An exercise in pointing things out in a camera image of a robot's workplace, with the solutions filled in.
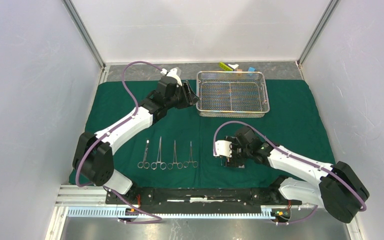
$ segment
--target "metal frame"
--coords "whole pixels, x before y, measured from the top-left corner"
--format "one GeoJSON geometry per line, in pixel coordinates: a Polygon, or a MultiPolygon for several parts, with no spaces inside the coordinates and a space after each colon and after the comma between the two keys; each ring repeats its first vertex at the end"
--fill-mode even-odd
{"type": "MultiPolygon", "coordinates": [[[[107,191],[98,186],[77,187],[61,185],[56,198],[52,218],[46,232],[45,240],[60,240],[67,217],[93,218],[136,218],[126,215],[127,205],[107,205],[107,191]]],[[[281,205],[262,205],[261,214],[158,214],[166,219],[271,219],[272,209],[284,209],[281,205]]],[[[313,205],[292,206],[292,208],[313,208],[313,205]]],[[[363,240],[358,226],[358,217],[347,224],[351,240],[363,240]]]]}
{"type": "Polygon", "coordinates": [[[310,39],[308,40],[307,45],[304,48],[304,51],[302,51],[301,56],[299,56],[298,60],[296,61],[296,63],[298,64],[298,67],[300,69],[301,69],[303,62],[308,57],[314,44],[316,43],[317,39],[319,38],[320,33],[325,28],[326,23],[328,22],[329,18],[331,17],[332,13],[334,12],[334,10],[337,7],[339,2],[340,2],[340,0],[330,0],[329,4],[327,5],[326,10],[324,10],[324,13],[321,16],[320,20],[318,21],[318,24],[315,27],[314,32],[312,33],[310,39]]]}
{"type": "Polygon", "coordinates": [[[71,0],[62,0],[62,3],[64,4],[65,8],[67,9],[68,13],[70,14],[71,18],[73,19],[73,22],[75,26],[77,27],[78,31],[80,32],[81,37],[86,42],[87,47],[89,48],[90,52],[92,53],[93,57],[95,58],[96,62],[101,68],[105,68],[105,62],[102,59],[97,47],[94,44],[94,41],[92,41],[91,36],[88,33],[88,30],[86,29],[85,25],[83,24],[82,19],[79,16],[79,13],[76,10],[76,7],[74,6],[73,2],[71,0]]]}

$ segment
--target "robotic arm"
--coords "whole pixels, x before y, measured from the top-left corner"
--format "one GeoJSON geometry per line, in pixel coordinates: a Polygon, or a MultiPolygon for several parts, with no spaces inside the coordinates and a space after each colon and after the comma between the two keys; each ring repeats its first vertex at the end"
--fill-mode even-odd
{"type": "Polygon", "coordinates": [[[129,139],[140,131],[149,128],[166,116],[171,108],[183,109],[194,106],[199,98],[192,91],[187,81],[182,82],[180,70],[173,68],[165,74],[157,84],[156,90],[151,91],[139,104],[136,115],[135,109],[113,125],[97,131],[95,134],[84,132],[80,135],[74,154],[73,168],[79,167],[85,152],[98,139],[101,141],[86,157],[80,173],[96,186],[107,186],[120,194],[126,194],[133,183],[126,176],[114,169],[113,155],[129,139]],[[125,122],[122,126],[111,129],[125,122]]]}
{"type": "Polygon", "coordinates": [[[293,174],[304,181],[281,176],[272,187],[278,188],[287,200],[324,206],[339,221],[351,222],[361,208],[360,202],[336,178],[321,170],[324,168],[338,175],[365,202],[369,198],[369,192],[350,166],[341,161],[334,165],[316,161],[296,154],[282,145],[275,146],[277,148],[267,141],[261,141],[249,126],[244,126],[235,136],[226,136],[225,140],[216,141],[214,156],[226,157],[226,167],[243,168],[247,159],[253,159],[257,164],[293,174]],[[293,159],[290,155],[314,163],[320,168],[293,159]]]}

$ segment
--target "wire mesh basket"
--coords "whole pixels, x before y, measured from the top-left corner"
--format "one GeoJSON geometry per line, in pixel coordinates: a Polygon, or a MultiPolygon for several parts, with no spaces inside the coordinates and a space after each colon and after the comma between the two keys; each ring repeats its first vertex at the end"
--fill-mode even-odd
{"type": "Polygon", "coordinates": [[[261,118],[270,110],[266,80],[259,71],[200,71],[196,104],[203,117],[261,118]]]}

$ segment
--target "cable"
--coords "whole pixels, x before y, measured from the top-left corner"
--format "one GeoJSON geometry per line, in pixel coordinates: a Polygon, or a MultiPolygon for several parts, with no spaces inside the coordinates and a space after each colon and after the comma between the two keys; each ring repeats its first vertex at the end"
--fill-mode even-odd
{"type": "MultiPolygon", "coordinates": [[[[127,64],[127,66],[124,68],[123,70],[123,73],[121,74],[121,83],[123,83],[123,86],[124,86],[124,89],[127,91],[127,93],[130,95],[130,97],[133,99],[134,101],[134,112],[131,116],[129,116],[128,118],[126,118],[125,120],[123,120],[122,122],[120,122],[119,124],[115,125],[113,128],[111,128],[108,133],[111,134],[112,132],[114,132],[116,129],[118,129],[119,127],[121,127],[123,124],[127,123],[128,121],[130,121],[132,119],[132,116],[135,116],[138,111],[139,111],[139,104],[138,104],[138,100],[136,99],[136,97],[133,95],[133,93],[130,91],[130,89],[127,87],[126,85],[126,81],[125,81],[125,73],[126,73],[126,70],[128,67],[134,65],[134,64],[148,64],[150,66],[153,66],[154,68],[162,71],[163,69],[159,66],[156,66],[150,62],[147,62],[147,61],[133,61],[129,64],[127,64]]],[[[89,149],[87,149],[87,151],[84,153],[83,157],[81,158],[80,160],[80,163],[78,164],[78,167],[77,167],[77,170],[76,170],[76,173],[75,173],[75,184],[78,186],[78,187],[85,187],[85,186],[88,186],[90,185],[92,182],[87,182],[87,183],[84,183],[84,184],[80,184],[79,182],[79,178],[80,178],[80,171],[83,167],[83,164],[85,163],[86,161],[86,158],[88,158],[89,154],[92,152],[92,150],[94,149],[94,147],[96,147],[96,145],[98,145],[98,143],[100,141],[102,141],[104,138],[106,138],[108,136],[108,133],[107,134],[103,134],[100,138],[98,138],[94,143],[92,143],[92,145],[89,147],[89,149]]]]}
{"type": "MultiPolygon", "coordinates": [[[[228,124],[242,124],[242,125],[245,125],[245,126],[248,126],[250,127],[252,130],[254,130],[254,132],[256,132],[258,135],[260,135],[264,140],[266,140],[266,142],[268,142],[268,144],[270,144],[274,149],[276,149],[277,151],[279,151],[280,153],[288,156],[289,154],[280,149],[279,147],[277,147],[272,141],[270,141],[266,136],[264,136],[261,132],[259,132],[257,129],[255,129],[253,126],[243,122],[243,121],[227,121],[225,123],[223,123],[222,125],[220,125],[217,130],[215,131],[214,133],[214,138],[213,138],[213,141],[212,141],[212,151],[214,152],[214,154],[216,154],[216,137],[217,137],[217,133],[220,131],[220,129],[228,124]]],[[[363,201],[363,199],[357,194],[356,191],[354,191],[354,189],[348,185],[348,183],[346,183],[344,180],[342,180],[342,178],[340,178],[338,175],[336,175],[335,173],[333,173],[332,171],[324,168],[324,167],[321,167],[315,163],[312,163],[310,161],[307,161],[305,159],[302,159],[300,157],[297,157],[295,155],[292,155],[290,154],[289,155],[290,158],[293,158],[295,160],[298,160],[302,163],[305,163],[305,164],[308,164],[314,168],[317,168],[317,169],[321,169],[322,171],[328,173],[329,175],[331,175],[332,177],[334,177],[336,180],[338,180],[342,185],[344,185],[346,187],[346,189],[348,189],[348,191],[354,195],[354,197],[360,202],[362,208],[359,210],[360,212],[364,212],[367,210],[367,206],[366,206],[366,203],[363,201]]]]}
{"type": "Polygon", "coordinates": [[[286,208],[286,211],[290,210],[291,207],[292,207],[291,200],[288,200],[288,201],[287,201],[287,208],[286,208]]]}
{"type": "Polygon", "coordinates": [[[301,219],[298,219],[298,220],[295,220],[295,221],[288,221],[288,222],[276,222],[276,225],[289,225],[289,224],[297,224],[297,223],[300,223],[300,222],[304,222],[305,220],[311,218],[315,213],[316,213],[316,210],[319,206],[315,205],[314,208],[312,209],[312,211],[310,212],[310,214],[304,218],[301,218],[301,219]]]}
{"type": "Polygon", "coordinates": [[[279,217],[289,222],[289,220],[291,220],[291,218],[292,218],[292,210],[288,209],[288,210],[286,210],[286,212],[289,212],[288,218],[284,217],[283,215],[279,215],[279,217]]]}
{"type": "Polygon", "coordinates": [[[124,221],[125,224],[156,224],[161,222],[163,219],[157,215],[154,215],[152,213],[146,212],[140,208],[137,208],[133,206],[130,202],[128,202],[120,193],[118,193],[116,190],[111,190],[119,199],[121,199],[126,205],[131,207],[132,209],[138,211],[141,214],[145,214],[147,216],[150,216],[152,218],[155,218],[156,220],[149,220],[149,221],[124,221]]]}

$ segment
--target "white wall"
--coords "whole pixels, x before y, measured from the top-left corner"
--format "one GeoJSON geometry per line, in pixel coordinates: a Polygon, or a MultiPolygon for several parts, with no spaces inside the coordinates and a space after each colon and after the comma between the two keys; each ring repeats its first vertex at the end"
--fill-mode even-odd
{"type": "Polygon", "coordinates": [[[329,0],[72,0],[107,63],[297,60],[329,0]]]}
{"type": "Polygon", "coordinates": [[[99,67],[60,0],[0,0],[0,240],[45,237],[99,67]]]}
{"type": "Polygon", "coordinates": [[[363,234],[384,239],[384,2],[341,1],[303,74],[336,160],[370,192],[368,210],[358,214],[363,234]]]}

